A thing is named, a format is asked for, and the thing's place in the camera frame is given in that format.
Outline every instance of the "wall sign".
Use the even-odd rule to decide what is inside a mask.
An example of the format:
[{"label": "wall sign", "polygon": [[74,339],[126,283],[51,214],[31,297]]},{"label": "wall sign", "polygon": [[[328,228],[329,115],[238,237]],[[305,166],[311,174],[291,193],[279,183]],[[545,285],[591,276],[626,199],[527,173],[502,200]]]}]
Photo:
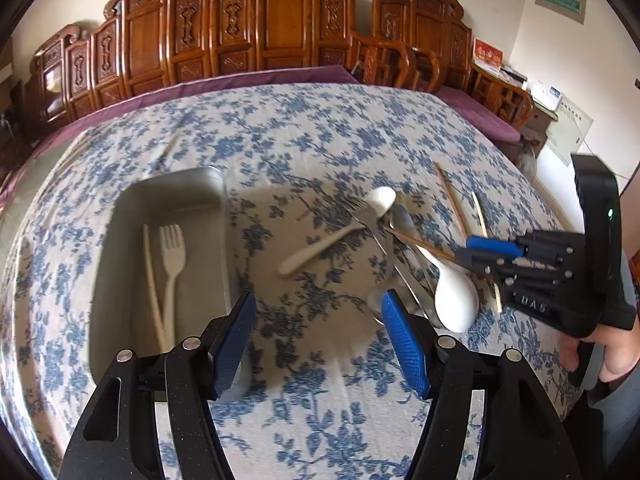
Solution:
[{"label": "wall sign", "polygon": [[587,0],[536,0],[536,5],[554,10],[580,24],[584,23]]}]

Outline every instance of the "fork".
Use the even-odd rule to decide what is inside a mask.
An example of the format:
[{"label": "fork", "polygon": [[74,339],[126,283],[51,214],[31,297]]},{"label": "fork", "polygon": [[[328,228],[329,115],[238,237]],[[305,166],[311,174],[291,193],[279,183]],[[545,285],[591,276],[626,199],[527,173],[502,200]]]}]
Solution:
[{"label": "fork", "polygon": [[164,340],[169,348],[173,348],[175,346],[175,280],[184,270],[187,262],[187,251],[179,225],[173,224],[160,228],[160,248],[162,264],[167,276],[162,310]]},{"label": "fork", "polygon": [[[378,232],[378,216],[376,215],[375,209],[361,198],[357,197],[348,197],[346,199],[346,203],[350,208],[351,216],[353,216],[358,222],[363,224],[364,226],[371,231],[373,235],[373,239],[379,245],[382,252],[386,255],[384,240],[380,239],[380,233]],[[400,274],[402,280],[406,283],[406,286],[409,288],[411,295],[414,297],[418,306],[422,310],[424,317],[428,318],[431,324],[436,327],[442,327],[442,323],[440,322],[440,318],[436,313],[435,304],[433,298],[429,295],[429,293],[425,290],[425,288],[418,283],[418,280],[414,278],[407,267],[402,262],[398,261],[398,259],[394,259],[394,267]]]}]

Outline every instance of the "blue rubber tip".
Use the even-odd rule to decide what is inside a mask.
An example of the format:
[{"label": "blue rubber tip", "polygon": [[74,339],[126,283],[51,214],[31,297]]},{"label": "blue rubber tip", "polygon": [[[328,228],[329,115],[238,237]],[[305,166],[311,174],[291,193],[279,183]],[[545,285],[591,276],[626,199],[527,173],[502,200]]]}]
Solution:
[{"label": "blue rubber tip", "polygon": [[418,397],[425,399],[431,387],[427,378],[425,357],[416,339],[409,313],[398,297],[390,291],[386,291],[382,296],[382,319],[404,379]]},{"label": "blue rubber tip", "polygon": [[211,389],[217,397],[228,390],[234,381],[242,353],[254,328],[255,316],[255,296],[248,294],[216,353]]}]

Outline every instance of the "floral tablecloth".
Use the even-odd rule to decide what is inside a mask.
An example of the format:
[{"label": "floral tablecloth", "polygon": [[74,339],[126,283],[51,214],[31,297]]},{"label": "floral tablecloth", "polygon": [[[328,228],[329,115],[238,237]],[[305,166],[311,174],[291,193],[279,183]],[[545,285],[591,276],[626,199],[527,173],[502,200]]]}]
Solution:
[{"label": "floral tablecloth", "polygon": [[[463,243],[435,162],[476,234],[472,190],[495,236],[559,228],[487,139],[419,92],[262,86],[181,98],[88,129],[34,199],[3,275],[2,420],[44,478],[54,478],[95,387],[90,301],[116,199],[138,180],[214,165],[230,190],[238,279],[258,299],[251,389],[212,408],[236,478],[402,478],[428,404],[409,391],[385,330],[367,310],[367,293],[384,274],[370,234],[352,233],[292,278],[275,269],[350,220],[341,197],[375,186],[412,197],[424,238]],[[481,313],[462,341],[496,354],[520,349],[564,413],[572,392],[555,333],[509,308],[498,319],[489,287],[476,283]],[[473,471],[480,404],[476,398],[460,478]],[[166,406],[156,412],[165,474],[178,478]]]}]

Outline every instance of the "white spoon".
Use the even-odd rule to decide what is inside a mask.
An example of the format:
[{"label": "white spoon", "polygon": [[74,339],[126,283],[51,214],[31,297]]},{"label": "white spoon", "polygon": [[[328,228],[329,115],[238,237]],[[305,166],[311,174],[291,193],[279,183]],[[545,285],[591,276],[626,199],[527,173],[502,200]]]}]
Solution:
[{"label": "white spoon", "polygon": [[[367,193],[366,197],[364,197],[364,200],[369,202],[373,209],[375,209],[378,218],[381,218],[382,215],[389,211],[389,208],[393,205],[395,199],[396,192],[390,187],[386,186],[372,189]],[[333,244],[344,238],[347,234],[357,229],[364,229],[364,225],[362,225],[357,220],[351,221],[350,224],[346,225],[342,229],[338,229],[336,232],[331,233],[326,238],[322,238],[316,243],[311,244],[301,251],[298,251],[297,253],[289,256],[278,266],[278,273],[281,276],[289,276],[290,274],[293,274],[302,265],[306,264],[311,258],[318,256],[318,254],[320,254],[322,251],[331,247]]]},{"label": "white spoon", "polygon": [[435,291],[436,313],[440,322],[452,332],[466,332],[478,315],[478,291],[471,279],[433,256],[424,247],[418,247],[433,265],[440,277]]}]

